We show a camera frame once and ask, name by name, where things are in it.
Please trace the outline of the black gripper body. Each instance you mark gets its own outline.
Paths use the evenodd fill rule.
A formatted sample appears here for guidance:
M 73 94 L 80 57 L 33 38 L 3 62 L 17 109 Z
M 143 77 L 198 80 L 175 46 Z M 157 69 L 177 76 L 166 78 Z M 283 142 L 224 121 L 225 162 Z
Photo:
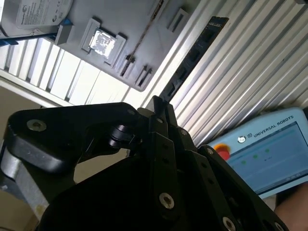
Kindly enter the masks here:
M 41 231 L 214 231 L 217 216 L 174 157 L 129 157 L 58 195 Z

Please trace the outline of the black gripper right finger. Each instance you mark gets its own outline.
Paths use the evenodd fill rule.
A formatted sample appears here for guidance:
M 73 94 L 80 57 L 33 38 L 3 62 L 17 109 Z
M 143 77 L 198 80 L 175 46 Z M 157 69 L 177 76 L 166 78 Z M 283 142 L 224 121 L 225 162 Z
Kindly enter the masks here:
M 197 148 L 166 109 L 181 193 L 192 231 L 286 231 L 284 222 L 211 147 Z

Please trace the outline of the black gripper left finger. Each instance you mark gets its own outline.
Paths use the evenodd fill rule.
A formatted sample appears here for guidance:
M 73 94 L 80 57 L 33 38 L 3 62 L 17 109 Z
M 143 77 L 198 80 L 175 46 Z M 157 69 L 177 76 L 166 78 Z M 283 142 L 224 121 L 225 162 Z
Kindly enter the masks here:
M 123 159 L 165 156 L 176 164 L 168 105 L 154 96 L 140 109 L 106 103 L 16 112 L 4 136 L 4 173 L 32 208 L 47 210 L 58 195 Z

